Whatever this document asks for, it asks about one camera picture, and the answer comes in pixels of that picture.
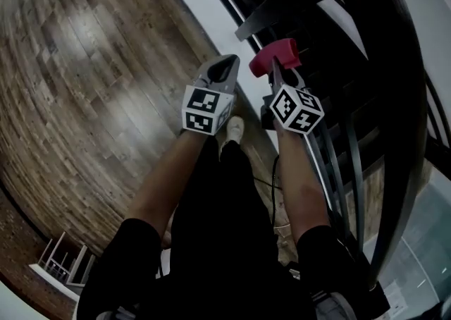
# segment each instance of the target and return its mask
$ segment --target shoe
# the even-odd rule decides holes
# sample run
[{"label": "shoe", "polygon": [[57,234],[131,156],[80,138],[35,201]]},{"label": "shoe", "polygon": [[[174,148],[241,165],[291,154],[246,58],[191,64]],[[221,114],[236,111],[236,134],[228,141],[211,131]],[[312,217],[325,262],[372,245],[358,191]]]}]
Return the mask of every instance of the shoe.
[{"label": "shoe", "polygon": [[245,122],[241,117],[233,116],[227,123],[227,138],[225,139],[223,145],[221,146],[221,151],[223,147],[229,143],[229,141],[235,141],[240,144],[242,136],[245,132]]}]

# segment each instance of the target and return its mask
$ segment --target brick wall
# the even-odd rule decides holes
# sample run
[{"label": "brick wall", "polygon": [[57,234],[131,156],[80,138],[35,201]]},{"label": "brick wall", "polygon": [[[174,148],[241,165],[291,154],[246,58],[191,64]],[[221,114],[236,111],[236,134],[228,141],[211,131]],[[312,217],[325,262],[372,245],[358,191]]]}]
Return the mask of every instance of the brick wall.
[{"label": "brick wall", "polygon": [[28,267],[46,245],[0,191],[0,280],[49,319],[71,319],[74,301]]}]

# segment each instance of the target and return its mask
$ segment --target forearm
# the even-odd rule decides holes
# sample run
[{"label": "forearm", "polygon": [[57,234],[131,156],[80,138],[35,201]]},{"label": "forearm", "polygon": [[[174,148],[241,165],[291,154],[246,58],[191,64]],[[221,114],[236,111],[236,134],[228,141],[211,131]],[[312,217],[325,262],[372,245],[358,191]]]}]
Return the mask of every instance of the forearm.
[{"label": "forearm", "polygon": [[329,225],[326,201],[300,136],[276,128],[283,201],[297,242],[310,228]]},{"label": "forearm", "polygon": [[184,132],[146,176],[126,218],[150,223],[163,237],[207,138],[201,133]]}]

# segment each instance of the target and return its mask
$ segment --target person's right arm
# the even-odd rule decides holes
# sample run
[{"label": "person's right arm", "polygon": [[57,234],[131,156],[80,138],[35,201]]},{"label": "person's right arm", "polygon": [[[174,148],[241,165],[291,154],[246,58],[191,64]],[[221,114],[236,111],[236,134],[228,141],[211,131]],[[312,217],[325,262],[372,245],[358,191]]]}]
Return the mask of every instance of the person's right arm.
[{"label": "person's right arm", "polygon": [[311,168],[301,137],[274,121],[279,142],[279,169],[285,210],[295,243],[310,228],[329,226],[326,201]]}]

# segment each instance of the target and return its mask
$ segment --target black sleeve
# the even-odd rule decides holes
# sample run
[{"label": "black sleeve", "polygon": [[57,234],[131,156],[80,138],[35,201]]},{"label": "black sleeve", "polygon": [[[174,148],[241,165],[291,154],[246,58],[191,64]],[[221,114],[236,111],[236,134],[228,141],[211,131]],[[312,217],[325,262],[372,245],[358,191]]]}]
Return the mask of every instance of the black sleeve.
[{"label": "black sleeve", "polygon": [[365,318],[362,304],[368,288],[364,277],[332,228],[317,226],[308,230],[297,242],[297,253],[300,280],[306,290],[311,294],[340,293],[351,304],[357,318]]},{"label": "black sleeve", "polygon": [[160,237],[151,225],[138,219],[122,222],[89,275],[77,318],[96,319],[102,312],[141,302],[155,281],[160,249]]}]

